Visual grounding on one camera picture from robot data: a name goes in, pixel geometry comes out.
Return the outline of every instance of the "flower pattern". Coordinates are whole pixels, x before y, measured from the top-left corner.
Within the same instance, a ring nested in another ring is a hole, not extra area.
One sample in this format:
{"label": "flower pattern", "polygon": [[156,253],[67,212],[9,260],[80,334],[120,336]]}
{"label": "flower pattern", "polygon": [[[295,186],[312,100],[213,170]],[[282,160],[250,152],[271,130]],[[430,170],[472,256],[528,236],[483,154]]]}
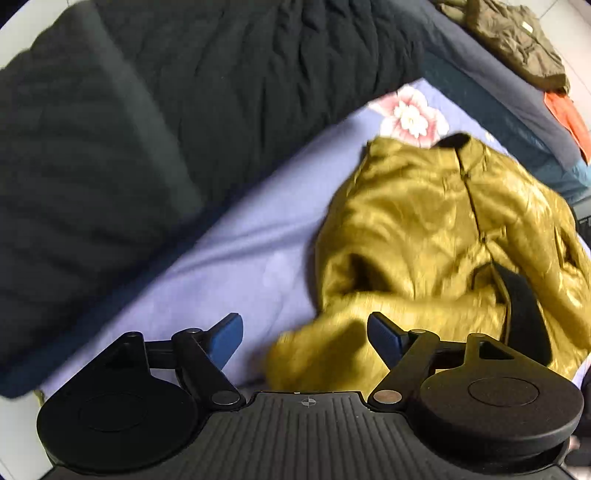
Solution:
{"label": "flower pattern", "polygon": [[379,130],[383,137],[430,148],[449,132],[443,114],[428,106],[425,96],[410,85],[371,102],[369,107],[385,117]]}

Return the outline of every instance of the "dark gray comforter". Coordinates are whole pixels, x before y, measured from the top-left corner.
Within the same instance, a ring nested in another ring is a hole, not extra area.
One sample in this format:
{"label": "dark gray comforter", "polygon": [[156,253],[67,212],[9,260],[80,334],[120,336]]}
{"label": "dark gray comforter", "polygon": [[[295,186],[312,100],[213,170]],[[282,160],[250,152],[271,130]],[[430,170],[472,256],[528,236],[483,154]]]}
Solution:
{"label": "dark gray comforter", "polygon": [[68,9],[0,71],[0,394],[94,335],[142,285],[104,298],[191,245],[154,266],[183,226],[194,241],[323,128],[420,77],[419,50],[387,0]]}

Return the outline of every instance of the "mustard yellow jacket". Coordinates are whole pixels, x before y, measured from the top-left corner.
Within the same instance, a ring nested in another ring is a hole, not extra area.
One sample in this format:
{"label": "mustard yellow jacket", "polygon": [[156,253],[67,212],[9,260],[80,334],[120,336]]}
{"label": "mustard yellow jacket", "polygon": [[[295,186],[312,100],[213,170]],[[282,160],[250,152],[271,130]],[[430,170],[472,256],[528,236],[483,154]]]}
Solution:
{"label": "mustard yellow jacket", "polygon": [[566,202],[467,135],[431,149],[375,139],[317,240],[320,316],[271,348],[270,386],[367,396],[388,372],[367,340],[374,311],[442,340],[500,338],[511,305],[491,275],[476,275],[491,261],[530,282],[549,367],[571,378],[591,349],[591,264]]}

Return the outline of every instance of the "olive green jacket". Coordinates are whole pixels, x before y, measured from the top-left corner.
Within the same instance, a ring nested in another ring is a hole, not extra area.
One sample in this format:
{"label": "olive green jacket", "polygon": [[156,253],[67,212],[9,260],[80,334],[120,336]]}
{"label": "olive green jacket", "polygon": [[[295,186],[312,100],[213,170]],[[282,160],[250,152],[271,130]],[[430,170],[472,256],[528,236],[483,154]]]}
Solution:
{"label": "olive green jacket", "polygon": [[524,80],[546,92],[568,93],[562,60],[528,7],[497,0],[433,1]]}

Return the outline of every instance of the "purple bedsheet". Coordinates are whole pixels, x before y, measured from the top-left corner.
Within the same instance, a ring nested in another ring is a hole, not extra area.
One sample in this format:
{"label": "purple bedsheet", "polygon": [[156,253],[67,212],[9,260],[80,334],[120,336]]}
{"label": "purple bedsheet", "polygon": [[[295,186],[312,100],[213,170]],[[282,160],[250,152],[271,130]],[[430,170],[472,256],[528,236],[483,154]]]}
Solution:
{"label": "purple bedsheet", "polygon": [[[505,149],[425,80],[413,86],[449,124]],[[208,329],[230,312],[242,315],[244,340],[224,373],[236,385],[262,377],[267,348],[316,315],[312,253],[337,188],[357,167],[384,117],[367,107],[331,127],[231,209],[41,389],[55,393],[124,332],[164,340],[182,329]],[[172,379],[173,373],[158,375]]]}

